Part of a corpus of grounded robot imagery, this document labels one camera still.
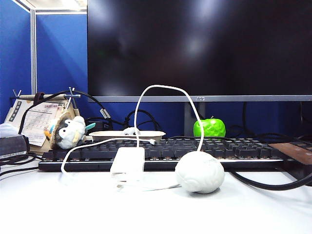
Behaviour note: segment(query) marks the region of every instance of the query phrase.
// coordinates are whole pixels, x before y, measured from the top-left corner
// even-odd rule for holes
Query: green apple
[[[201,120],[204,127],[205,137],[224,137],[225,136],[225,125],[222,120],[213,118]],[[193,133],[195,137],[200,137],[200,126],[199,122],[196,121],[193,127]]]

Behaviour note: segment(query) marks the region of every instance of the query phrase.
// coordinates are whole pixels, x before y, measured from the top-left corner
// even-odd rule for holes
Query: paper
[[[20,128],[23,114],[32,105],[33,101],[17,99],[5,122]],[[57,103],[43,102],[27,112],[22,134],[28,137],[30,144],[43,145],[46,139],[43,129],[50,120],[56,117],[57,111],[60,112],[61,109],[62,106]]]

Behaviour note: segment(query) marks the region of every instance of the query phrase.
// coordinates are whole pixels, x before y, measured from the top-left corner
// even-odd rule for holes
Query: white brain-shaped stress ball
[[[202,151],[184,155],[175,167],[177,182],[189,192],[208,194],[224,180],[224,168],[216,158]]]

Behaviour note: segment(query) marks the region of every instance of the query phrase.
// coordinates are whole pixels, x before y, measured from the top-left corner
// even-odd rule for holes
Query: penguin plush toy
[[[68,112],[60,118],[52,120],[44,129],[44,134],[50,141],[52,149],[61,147],[71,149],[82,144],[86,140],[86,125],[81,116],[70,119]]]

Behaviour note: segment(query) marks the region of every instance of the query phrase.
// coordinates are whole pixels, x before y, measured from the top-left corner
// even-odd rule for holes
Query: desk surface
[[[264,183],[291,182],[279,172],[241,174]],[[312,187],[308,186],[266,191],[226,173],[220,189],[201,195],[181,187],[118,189],[105,172],[71,175],[31,171],[2,176],[1,232],[312,233]],[[155,187],[175,183],[172,172],[144,173],[144,180]]]

